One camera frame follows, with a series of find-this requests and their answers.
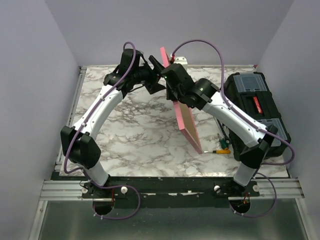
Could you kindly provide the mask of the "yellow handled screwdriver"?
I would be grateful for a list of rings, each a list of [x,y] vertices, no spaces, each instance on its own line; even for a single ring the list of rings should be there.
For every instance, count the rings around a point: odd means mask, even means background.
[[[204,151],[204,153],[211,153],[211,154],[220,154],[220,155],[224,155],[224,154],[230,154],[231,151],[228,149],[221,149],[221,150],[211,150],[211,151]]]

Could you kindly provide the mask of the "pink picture frame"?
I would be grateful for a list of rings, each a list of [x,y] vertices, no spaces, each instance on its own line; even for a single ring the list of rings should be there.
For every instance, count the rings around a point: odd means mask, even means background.
[[[170,63],[170,57],[168,56],[165,47],[160,48],[160,54],[164,67],[168,67]],[[167,89],[167,99],[173,102],[173,109],[175,112],[177,125],[180,132],[184,135],[184,137],[189,141],[189,143],[193,146],[195,151],[198,154],[202,154],[203,150],[201,147],[198,131],[196,128],[196,124],[194,121],[194,116],[192,113],[192,109],[189,108],[186,104],[179,102],[178,100],[174,100],[174,96],[171,96],[169,93],[169,87]]]

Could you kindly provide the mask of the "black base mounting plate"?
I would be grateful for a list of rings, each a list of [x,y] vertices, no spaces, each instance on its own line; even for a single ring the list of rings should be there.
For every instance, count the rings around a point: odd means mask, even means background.
[[[238,186],[231,177],[120,177],[111,176],[107,189],[84,184],[82,198],[99,207],[227,208],[230,200],[260,195],[256,181]]]

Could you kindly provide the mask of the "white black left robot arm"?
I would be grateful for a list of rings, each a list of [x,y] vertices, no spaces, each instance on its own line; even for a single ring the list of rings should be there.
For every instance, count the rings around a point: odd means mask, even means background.
[[[165,86],[159,84],[163,69],[154,56],[145,59],[139,50],[124,49],[120,64],[104,77],[103,86],[89,109],[73,126],[64,126],[60,131],[65,161],[76,164],[78,170],[95,182],[93,191],[101,198],[110,194],[111,185],[107,182],[109,174],[100,163],[98,133],[110,113],[137,85],[151,95],[164,90]]]

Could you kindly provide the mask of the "aluminium extrusion rail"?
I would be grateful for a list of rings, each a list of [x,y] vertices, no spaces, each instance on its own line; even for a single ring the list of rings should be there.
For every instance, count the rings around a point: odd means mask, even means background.
[[[305,197],[299,180],[292,178],[273,178],[278,199],[302,199]],[[259,196],[251,196],[252,200],[271,200],[274,190],[266,179],[257,179]],[[40,201],[89,201],[85,198],[84,189],[79,180],[46,180],[40,192]]]

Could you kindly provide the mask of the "black plastic toolbox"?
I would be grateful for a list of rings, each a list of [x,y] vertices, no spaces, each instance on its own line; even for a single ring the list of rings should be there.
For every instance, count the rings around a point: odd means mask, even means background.
[[[238,108],[265,126],[277,127],[277,135],[291,142],[273,95],[261,72],[233,73],[224,83],[224,94]]]

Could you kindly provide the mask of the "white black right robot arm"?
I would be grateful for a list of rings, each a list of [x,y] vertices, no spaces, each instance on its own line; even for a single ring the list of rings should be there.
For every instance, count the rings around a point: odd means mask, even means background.
[[[230,183],[230,191],[241,196],[248,183],[260,168],[278,129],[254,120],[222,94],[222,89],[206,78],[193,81],[185,68],[173,63],[161,71],[174,97],[190,108],[197,108],[225,124],[245,144],[239,159],[240,165]]]

